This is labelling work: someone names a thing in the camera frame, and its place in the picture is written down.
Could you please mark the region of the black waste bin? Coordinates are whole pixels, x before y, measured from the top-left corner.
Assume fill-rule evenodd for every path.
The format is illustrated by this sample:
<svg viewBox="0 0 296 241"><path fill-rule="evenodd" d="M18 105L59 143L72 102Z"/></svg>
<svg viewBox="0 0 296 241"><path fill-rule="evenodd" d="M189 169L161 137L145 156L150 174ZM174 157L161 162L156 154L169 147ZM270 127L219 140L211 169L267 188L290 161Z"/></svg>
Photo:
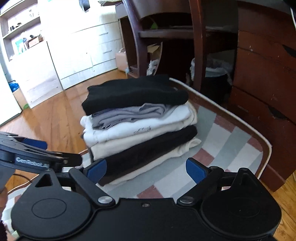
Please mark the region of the black waste bin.
<svg viewBox="0 0 296 241"><path fill-rule="evenodd" d="M209 57L200 93L219 105L224 105L232 89L233 65L225 60Z"/></svg>

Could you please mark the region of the grey folded garment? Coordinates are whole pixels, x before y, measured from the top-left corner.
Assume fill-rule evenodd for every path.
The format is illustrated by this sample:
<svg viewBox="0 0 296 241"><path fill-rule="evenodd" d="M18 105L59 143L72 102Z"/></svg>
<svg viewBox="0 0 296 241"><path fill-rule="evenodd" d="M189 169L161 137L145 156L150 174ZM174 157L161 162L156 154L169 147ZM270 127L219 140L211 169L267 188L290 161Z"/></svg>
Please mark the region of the grey folded garment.
<svg viewBox="0 0 296 241"><path fill-rule="evenodd" d="M107 130L119 123L134 123L146 118L160 118L172 107L172 105L161 103L144 103L142 106L105 109L92 114L90 121L93 128Z"/></svg>

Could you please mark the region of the white patterned rug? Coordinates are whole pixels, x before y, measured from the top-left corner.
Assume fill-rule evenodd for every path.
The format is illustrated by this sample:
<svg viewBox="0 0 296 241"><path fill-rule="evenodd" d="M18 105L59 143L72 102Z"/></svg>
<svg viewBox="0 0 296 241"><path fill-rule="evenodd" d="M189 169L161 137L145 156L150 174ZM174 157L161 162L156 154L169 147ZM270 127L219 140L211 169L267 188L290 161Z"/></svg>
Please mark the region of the white patterned rug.
<svg viewBox="0 0 296 241"><path fill-rule="evenodd" d="M271 157L270 142L252 126L191 87L175 79L171 80L171 85L189 93L197 119L196 138L151 170L131 180L107 184L102 189L114 199L177 199L195 185L185 168L190 157L205 166L217 166L229 172L248 168L260 177ZM1 130L43 140L53 151L81 154L83 165L88 166L91 157L82 139L80 124L83 100L84 97L67 90L34 109L23 111Z"/></svg>

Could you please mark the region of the beige bottom folded garment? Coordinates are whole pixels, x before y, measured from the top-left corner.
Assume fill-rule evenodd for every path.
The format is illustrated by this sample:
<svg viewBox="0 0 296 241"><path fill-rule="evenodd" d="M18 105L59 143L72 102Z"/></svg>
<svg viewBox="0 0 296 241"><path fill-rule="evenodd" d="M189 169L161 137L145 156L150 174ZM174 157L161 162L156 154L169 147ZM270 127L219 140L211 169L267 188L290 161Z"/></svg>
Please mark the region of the beige bottom folded garment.
<svg viewBox="0 0 296 241"><path fill-rule="evenodd" d="M183 154L185 154L186 152L189 151L189 149L196 147L197 145L201 144L201 140L199 138L193 138L190 141L188 141L185 144L182 144L178 147L176 147L175 149L173 149L172 151L164 154L163 156L160 156L159 158L153 160L152 162L144 165L143 167L132 171L131 173L128 173L120 178L117 178L116 180L110 182L110 185L118 185L121 182L125 182L128 180L131 180L139 175L141 175L142 173L145 173L151 169L153 169L154 167L162 164L164 161L166 161L169 158L175 158L175 157L180 157Z"/></svg>

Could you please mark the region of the open wooden shelf unit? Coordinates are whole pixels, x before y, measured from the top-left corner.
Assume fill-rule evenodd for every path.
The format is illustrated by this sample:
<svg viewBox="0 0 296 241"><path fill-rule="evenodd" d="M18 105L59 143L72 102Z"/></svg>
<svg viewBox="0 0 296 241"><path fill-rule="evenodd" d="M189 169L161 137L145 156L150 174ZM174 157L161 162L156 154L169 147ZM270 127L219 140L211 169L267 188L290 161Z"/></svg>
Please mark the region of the open wooden shelf unit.
<svg viewBox="0 0 296 241"><path fill-rule="evenodd" d="M1 8L1 49L7 80L30 108L62 92L43 31L40 1L8 1Z"/></svg>

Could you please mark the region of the dark brown folded garment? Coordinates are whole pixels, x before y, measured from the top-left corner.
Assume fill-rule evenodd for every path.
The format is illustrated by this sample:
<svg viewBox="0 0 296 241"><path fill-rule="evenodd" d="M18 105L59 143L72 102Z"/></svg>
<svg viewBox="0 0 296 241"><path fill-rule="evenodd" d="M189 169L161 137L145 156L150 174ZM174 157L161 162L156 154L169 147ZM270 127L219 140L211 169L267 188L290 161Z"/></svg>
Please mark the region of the dark brown folded garment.
<svg viewBox="0 0 296 241"><path fill-rule="evenodd" d="M196 135L196 127L194 125L187 126L179 131L165 133L105 158L107 170L106 174L99 180L99 185L109 184L146 166L182 144L191 141Z"/></svg>

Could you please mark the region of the cream folded garment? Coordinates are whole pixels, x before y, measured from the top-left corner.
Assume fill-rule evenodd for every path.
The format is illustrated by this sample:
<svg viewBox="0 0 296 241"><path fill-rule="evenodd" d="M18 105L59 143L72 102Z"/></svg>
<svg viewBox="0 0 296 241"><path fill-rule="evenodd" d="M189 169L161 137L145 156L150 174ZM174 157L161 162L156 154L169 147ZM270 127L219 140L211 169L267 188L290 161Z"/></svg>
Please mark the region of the cream folded garment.
<svg viewBox="0 0 296 241"><path fill-rule="evenodd" d="M158 129L139 133L130 137L119 138L107 141L105 143L95 144L93 147L90 147L90 151L92 152L94 160L106 158L127 150L135 145L161 136L165 133L176 132L187 126L195 125L197 120L197 114L193 111L186 120L179 121L178 123L168 124Z"/></svg>

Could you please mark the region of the dark wooden chair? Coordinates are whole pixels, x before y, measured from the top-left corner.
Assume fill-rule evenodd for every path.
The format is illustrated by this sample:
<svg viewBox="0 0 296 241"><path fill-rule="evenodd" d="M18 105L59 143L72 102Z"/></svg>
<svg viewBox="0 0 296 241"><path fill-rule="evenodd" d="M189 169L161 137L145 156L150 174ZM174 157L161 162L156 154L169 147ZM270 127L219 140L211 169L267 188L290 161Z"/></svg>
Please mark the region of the dark wooden chair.
<svg viewBox="0 0 296 241"><path fill-rule="evenodd" d="M120 19L129 77L147 74L152 55L160 53L155 75L186 80L195 62L191 86L205 89L210 54L233 51L238 40L237 1L123 1Z"/></svg>

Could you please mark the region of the white folded sweatshirt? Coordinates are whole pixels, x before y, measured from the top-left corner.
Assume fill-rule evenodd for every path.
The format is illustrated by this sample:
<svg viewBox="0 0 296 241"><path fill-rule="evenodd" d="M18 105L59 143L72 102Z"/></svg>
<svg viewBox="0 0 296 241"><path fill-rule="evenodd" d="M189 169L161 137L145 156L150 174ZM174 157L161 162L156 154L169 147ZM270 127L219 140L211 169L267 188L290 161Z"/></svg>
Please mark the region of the white folded sweatshirt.
<svg viewBox="0 0 296 241"><path fill-rule="evenodd" d="M187 102L174 106L161 118L148 118L134 123L119 123L107 130L96 130L92 127L90 116L83 116L80 124L84 127L83 140L88 147L105 144L125 138L143 138L149 140L167 132L179 131L197 123L197 111Z"/></svg>

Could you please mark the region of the dark wooden dresser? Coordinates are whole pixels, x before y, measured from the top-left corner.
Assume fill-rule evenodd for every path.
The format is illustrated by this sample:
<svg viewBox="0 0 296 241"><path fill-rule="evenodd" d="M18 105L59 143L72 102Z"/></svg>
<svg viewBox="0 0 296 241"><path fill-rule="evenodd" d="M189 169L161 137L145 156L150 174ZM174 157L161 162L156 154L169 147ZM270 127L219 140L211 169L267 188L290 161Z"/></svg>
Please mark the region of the dark wooden dresser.
<svg viewBox="0 0 296 241"><path fill-rule="evenodd" d="M260 178L278 190L295 171L295 26L284 1L238 2L229 109L271 143Z"/></svg>

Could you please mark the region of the black garment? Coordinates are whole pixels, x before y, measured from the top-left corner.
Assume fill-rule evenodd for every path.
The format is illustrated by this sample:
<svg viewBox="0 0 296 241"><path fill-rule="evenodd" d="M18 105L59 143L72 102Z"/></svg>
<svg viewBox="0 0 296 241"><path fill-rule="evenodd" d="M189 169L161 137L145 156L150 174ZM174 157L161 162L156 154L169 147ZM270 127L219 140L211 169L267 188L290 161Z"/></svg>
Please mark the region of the black garment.
<svg viewBox="0 0 296 241"><path fill-rule="evenodd" d="M185 90L169 85L165 75L143 76L130 79L109 80L88 87L88 96L82 103L86 115L113 108L141 106L145 103L182 105L188 99Z"/></svg>

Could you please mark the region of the white wardrobe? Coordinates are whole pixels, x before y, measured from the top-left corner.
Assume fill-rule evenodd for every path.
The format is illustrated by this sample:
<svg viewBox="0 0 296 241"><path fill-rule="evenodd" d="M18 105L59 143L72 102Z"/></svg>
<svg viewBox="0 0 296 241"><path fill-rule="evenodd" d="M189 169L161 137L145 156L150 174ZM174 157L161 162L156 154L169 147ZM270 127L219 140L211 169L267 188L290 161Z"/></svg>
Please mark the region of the white wardrobe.
<svg viewBox="0 0 296 241"><path fill-rule="evenodd" d="M89 1L38 1L42 33L64 89L116 69L122 48L115 6Z"/></svg>

